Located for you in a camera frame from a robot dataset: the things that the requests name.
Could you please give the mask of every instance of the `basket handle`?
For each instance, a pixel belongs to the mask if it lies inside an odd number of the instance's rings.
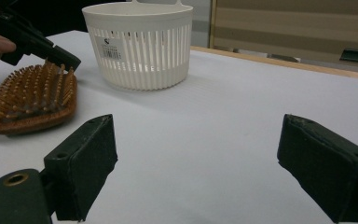
[[[132,0],[133,3],[139,3],[138,0]],[[182,5],[182,1],[181,0],[176,0],[176,5]]]

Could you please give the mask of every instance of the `white basket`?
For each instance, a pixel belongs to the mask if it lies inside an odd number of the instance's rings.
[[[133,90],[158,90],[188,73],[193,7],[107,3],[82,9],[106,80]]]

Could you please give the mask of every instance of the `hairbrush bristle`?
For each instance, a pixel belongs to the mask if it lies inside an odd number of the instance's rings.
[[[0,86],[0,133],[27,133],[71,118],[76,108],[74,70],[45,63],[10,74]]]

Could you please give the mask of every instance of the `hairbrush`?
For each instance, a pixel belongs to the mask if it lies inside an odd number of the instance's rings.
[[[0,134],[29,133],[61,124],[76,110],[74,70],[45,62],[11,73],[0,85]]]

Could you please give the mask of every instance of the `wooden panel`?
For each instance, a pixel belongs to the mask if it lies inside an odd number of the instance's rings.
[[[330,63],[358,49],[358,0],[216,0],[214,9],[212,48]]]

